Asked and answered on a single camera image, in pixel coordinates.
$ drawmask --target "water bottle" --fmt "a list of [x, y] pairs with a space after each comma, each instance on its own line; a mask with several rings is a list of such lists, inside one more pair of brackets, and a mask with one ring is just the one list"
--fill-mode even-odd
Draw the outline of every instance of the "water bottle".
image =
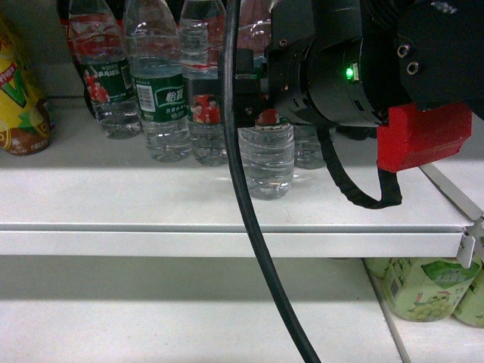
[[108, 138], [141, 131], [126, 44], [105, 0], [72, 0], [70, 32], [92, 106]]
[[239, 129], [240, 156], [252, 197], [273, 200], [293, 183], [293, 127], [274, 109], [259, 115], [255, 127]]
[[150, 155], [190, 156], [178, 30], [165, 0], [129, 0], [124, 17], [129, 65]]
[[[218, 79], [217, 62], [224, 28], [225, 8], [221, 0], [185, 0], [179, 26], [183, 77]], [[220, 95], [195, 95], [188, 103], [188, 126], [195, 159], [206, 166], [226, 164]]]
[[254, 67], [266, 62], [264, 50], [271, 42], [271, 6], [273, 0], [242, 0], [237, 48], [252, 49]]
[[318, 169], [324, 166], [318, 134], [313, 125], [294, 126], [294, 166]]

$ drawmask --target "red label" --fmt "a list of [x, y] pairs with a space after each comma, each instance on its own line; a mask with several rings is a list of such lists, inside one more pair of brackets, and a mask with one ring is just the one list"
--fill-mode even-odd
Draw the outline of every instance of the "red label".
[[16, 70], [17, 70], [17, 66], [15, 65], [14, 62], [12, 62], [11, 65], [6, 70], [0, 73], [0, 88], [5, 83], [9, 83], [14, 78], [14, 73]]

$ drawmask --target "store shelf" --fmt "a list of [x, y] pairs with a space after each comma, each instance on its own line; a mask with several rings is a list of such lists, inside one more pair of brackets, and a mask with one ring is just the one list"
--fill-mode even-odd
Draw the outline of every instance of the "store shelf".
[[[401, 362], [359, 259], [279, 259], [324, 362]], [[0, 361], [299, 362], [255, 259], [0, 256]]]
[[[142, 135], [106, 139], [84, 107], [66, 104], [54, 112], [48, 149], [0, 155], [0, 254], [252, 256], [227, 166], [158, 163]], [[378, 197], [374, 140], [336, 146]], [[286, 196], [254, 205], [274, 256], [455, 256], [470, 222], [419, 169], [399, 181], [401, 206], [368, 210], [348, 202], [326, 169], [296, 169]]]

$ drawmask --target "green label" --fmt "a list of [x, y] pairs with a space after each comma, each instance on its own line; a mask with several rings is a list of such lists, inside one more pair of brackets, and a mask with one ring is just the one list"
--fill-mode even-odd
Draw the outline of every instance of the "green label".
[[473, 279], [480, 267], [473, 262], [470, 268], [463, 268], [458, 263], [438, 261], [422, 266], [423, 272], [442, 289], [448, 289], [464, 281]]
[[133, 96], [126, 59], [113, 63], [81, 64], [85, 85], [94, 104], [114, 104]]
[[164, 78], [133, 76], [133, 80], [143, 119], [165, 123], [187, 115], [181, 74]]

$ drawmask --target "red plastic mount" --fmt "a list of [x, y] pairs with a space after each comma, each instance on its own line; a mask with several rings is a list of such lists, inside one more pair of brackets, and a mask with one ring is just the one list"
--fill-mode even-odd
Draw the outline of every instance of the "red plastic mount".
[[410, 169], [456, 154], [470, 137], [472, 111], [464, 103], [419, 111], [415, 104], [389, 108], [389, 124], [377, 129], [378, 166]]

